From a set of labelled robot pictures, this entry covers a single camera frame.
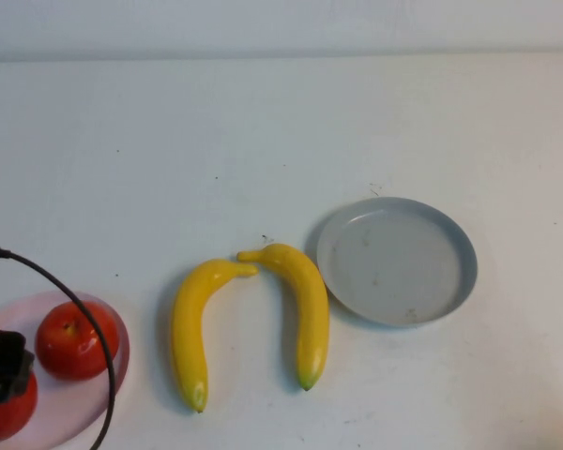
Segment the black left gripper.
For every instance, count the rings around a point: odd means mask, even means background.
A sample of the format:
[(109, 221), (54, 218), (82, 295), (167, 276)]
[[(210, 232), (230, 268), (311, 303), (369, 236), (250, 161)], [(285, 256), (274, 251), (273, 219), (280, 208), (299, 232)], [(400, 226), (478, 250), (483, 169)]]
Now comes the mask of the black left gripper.
[(0, 330), (0, 403), (25, 393), (34, 361), (35, 356), (25, 350), (22, 334)]

